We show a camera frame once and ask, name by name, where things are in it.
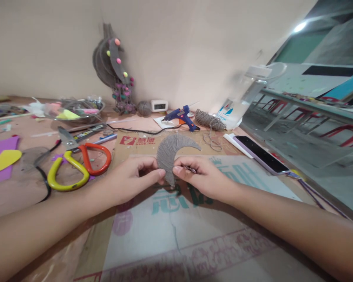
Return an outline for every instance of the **scissors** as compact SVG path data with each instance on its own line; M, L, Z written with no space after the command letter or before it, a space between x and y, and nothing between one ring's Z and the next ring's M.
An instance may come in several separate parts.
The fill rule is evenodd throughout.
M98 144L92 144L92 143L85 143L83 145L79 145L77 143L77 141L74 139L74 137L66 129L59 126L58 131L59 131L60 139L61 139L63 145L67 149L67 151L64 153L64 158L71 165L73 165L75 168L77 168L83 174L83 177L79 182L77 182L75 184L71 184L71 185L60 185L59 183L57 183L56 173L58 172L60 165L63 161L63 158L59 157L53 163L53 165L48 173L48 176L47 176L48 184L50 185L50 187L52 189L55 189L58 191L72 191L72 190L78 189L88 182L90 175L98 176L98 175L103 174L108 169L108 167L111 163L111 153L106 147L103 147ZM101 167L98 170L93 170L93 168L91 167L91 164L90 164L90 159L89 159L89 155L87 153L87 148L96 148L96 149L102 150L105 153L106 163L103 165L103 167ZM76 149L81 150L85 166L80 164L78 161L76 161L72 157L72 153L73 153L73 151L75 152Z

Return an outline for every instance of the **scissors blade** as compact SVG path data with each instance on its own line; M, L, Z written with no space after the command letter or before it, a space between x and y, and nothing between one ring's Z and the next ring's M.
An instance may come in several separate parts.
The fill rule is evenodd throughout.
M78 143L76 142L76 140L65 128L58 126L58 131L60 139L67 151L78 147Z

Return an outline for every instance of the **smartphone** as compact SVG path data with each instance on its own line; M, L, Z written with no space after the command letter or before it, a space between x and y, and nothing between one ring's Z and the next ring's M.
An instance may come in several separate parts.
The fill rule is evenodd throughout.
M279 175L289 172L278 159L265 151L247 136L234 136L236 141L243 149L245 149L255 160L258 161L266 170L273 175Z

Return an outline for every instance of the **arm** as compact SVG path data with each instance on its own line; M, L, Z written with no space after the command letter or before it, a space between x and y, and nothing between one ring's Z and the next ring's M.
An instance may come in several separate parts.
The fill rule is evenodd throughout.
M140 170L149 173L139 177ZM1 217L0 281L12 277L85 220L127 202L165 176L153 157L129 158L109 173L86 189Z
M237 208L335 278L353 281L353 222L302 202L238 184L204 158L180 157L175 165L174 174L204 195ZM181 165L191 166L197 174Z

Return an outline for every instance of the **stool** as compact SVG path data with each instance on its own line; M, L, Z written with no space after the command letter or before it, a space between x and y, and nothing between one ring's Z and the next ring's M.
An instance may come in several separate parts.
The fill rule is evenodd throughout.
M335 129L333 129L333 130L321 135L320 137L324 137L324 136L332 137L332 136L342 132L343 130L353 131L353 125L343 125L343 126L337 127ZM347 147L347 146L349 146L352 143L353 143L353 136L351 138L349 138L347 141L345 141L344 143L342 143L340 145L340 147Z
M264 107L262 107L262 109L264 109L269 103L271 103L271 104L269 105L269 108L268 108L268 109L270 109L274 104L277 104L278 102L280 102L280 103L279 103L275 108L272 109L271 113L273 113L278 107L281 106L281 108L280 108L279 111L277 112L277 113L279 113L283 108L285 108L285 106L287 105L287 102L285 102L285 101L280 101L280 100L278 100L278 99L272 99L271 101L269 101L268 103L266 103L266 104L264 105Z
M322 97L322 99L327 100L327 101L331 101L331 102L338 102L340 101L339 99L336 98L332 98L332 97ZM294 121L299 120L300 118L302 118L303 116L305 116L306 114L308 114L310 111L306 110L304 108L296 108L294 111L292 111L290 114L288 114L284 119L287 119L291 114L293 114L295 111L299 111L302 112L299 116L297 116L297 118ZM308 118L308 120L306 122L308 122L310 119L312 118L321 118L322 116L319 115L319 113L314 112L311 114L311 116Z

